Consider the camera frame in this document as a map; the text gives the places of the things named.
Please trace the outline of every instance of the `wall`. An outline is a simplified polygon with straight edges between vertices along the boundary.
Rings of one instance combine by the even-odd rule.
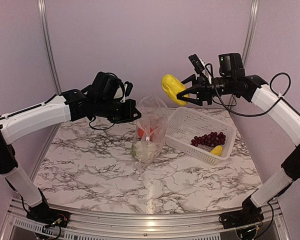
[[[0,0],[0,113],[34,105],[54,93],[37,1]],[[14,144],[18,162],[28,174],[50,131],[43,129]],[[12,195],[0,177],[0,229]]]
[[[195,53],[218,72],[218,54],[243,50],[250,7],[242,0],[47,0],[62,89],[82,89],[97,72],[113,72],[134,84],[131,98],[156,93],[173,106],[162,77],[193,74],[188,56]]]
[[[260,75],[268,82],[278,72],[289,73],[292,86],[286,99],[300,111],[300,0],[260,2],[256,33],[246,72]],[[283,93],[288,81],[284,76],[277,81],[274,88]],[[261,112],[243,99],[235,110],[239,113]],[[280,168],[280,164],[294,146],[270,117],[232,117],[262,180],[266,181]],[[300,240],[300,180],[279,198],[279,203],[291,239]]]

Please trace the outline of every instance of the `ventilation grille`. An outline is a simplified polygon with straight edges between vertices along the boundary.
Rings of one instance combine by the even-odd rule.
[[[16,218],[14,221],[14,225],[29,230],[31,232],[39,233],[39,234],[46,234],[49,236],[56,235],[59,232],[58,228],[44,228],[43,225],[40,225],[40,223],[32,222],[30,220],[25,219],[19,219]],[[64,240],[128,240],[128,238],[120,238],[120,237],[102,237],[102,236],[96,236],[91,234],[84,234],[81,232],[74,232],[74,230],[69,231],[67,228],[62,228],[63,235],[61,235],[60,239]],[[182,238],[169,238],[169,240],[221,240],[220,234],[210,234],[210,235],[203,235],[203,236],[197,236],[197,237],[182,237]]]

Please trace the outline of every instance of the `marble tabletop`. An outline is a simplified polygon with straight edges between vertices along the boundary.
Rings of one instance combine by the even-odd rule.
[[[223,109],[198,109],[234,125]],[[96,126],[104,124],[99,120]],[[210,165],[169,146],[142,170],[131,156],[135,123],[109,130],[62,124],[35,178],[51,204],[113,213],[176,214],[239,207],[261,185],[239,132],[231,156]]]

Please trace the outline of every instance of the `basket rim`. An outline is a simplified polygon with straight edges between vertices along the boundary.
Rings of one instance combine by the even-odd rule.
[[[210,157],[212,157],[212,158],[218,159],[218,160],[224,161],[224,160],[227,160],[227,159],[230,157],[230,154],[232,153],[232,150],[233,150],[233,147],[234,147],[234,144],[235,144],[235,140],[236,140],[236,137],[237,137],[237,135],[236,135],[237,130],[236,130],[236,128],[235,128],[234,126],[232,126],[232,125],[230,125],[230,124],[228,124],[228,123],[226,123],[226,122],[224,122],[224,121],[221,121],[221,120],[219,120],[219,119],[216,119],[216,118],[214,118],[214,117],[212,117],[212,116],[209,116],[209,115],[206,115],[206,114],[204,114],[204,113],[198,112],[198,111],[196,111],[196,110],[190,109],[190,108],[188,108],[188,107],[180,106],[180,107],[178,107],[176,110],[174,110],[174,111],[170,114],[170,116],[169,116],[169,118],[168,118],[168,127],[169,127],[169,122],[170,122],[171,118],[174,117],[174,115],[176,114],[176,112],[177,112],[178,109],[185,109],[185,110],[187,110],[187,111],[196,112],[196,113],[198,113],[198,114],[200,114],[200,115],[204,115],[205,117],[208,117],[208,118],[210,118],[210,119],[212,119],[212,120],[214,120],[214,121],[217,121],[217,122],[222,123],[222,124],[224,124],[224,125],[226,125],[226,126],[229,126],[230,128],[233,129],[233,132],[234,132],[234,137],[231,138],[231,142],[230,142],[230,145],[229,145],[229,149],[231,149],[231,151],[228,150],[228,153],[227,153],[226,156],[217,156],[217,155],[214,155],[214,154],[212,154],[212,153],[210,153],[210,152],[208,152],[208,151],[206,151],[206,150],[203,150],[203,149],[198,148],[198,147],[196,147],[196,146],[192,146],[192,145],[189,144],[189,143],[181,142],[181,144],[186,145],[187,147],[190,147],[190,148],[192,148],[192,149],[194,149],[194,150],[197,150],[197,151],[199,151],[199,152],[201,152],[201,153],[203,153],[203,154],[206,154],[206,155],[208,155],[208,156],[210,156]],[[169,139],[171,139],[171,140],[177,141],[177,142],[180,143],[180,140],[179,140],[179,139],[177,139],[177,138],[175,138],[175,137],[173,137],[173,136],[170,136],[170,135],[168,135],[167,133],[165,134],[165,137],[166,137],[166,138],[169,138]]]

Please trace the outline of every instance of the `small yellow fruit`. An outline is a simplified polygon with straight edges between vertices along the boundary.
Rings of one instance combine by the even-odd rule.
[[[221,145],[216,146],[214,149],[210,151],[210,153],[220,156],[222,154],[223,148]]]
[[[167,74],[162,78],[162,88],[165,93],[171,98],[172,101],[179,104],[180,106],[186,105],[187,101],[177,99],[177,94],[186,90],[186,86],[181,83],[176,77]]]

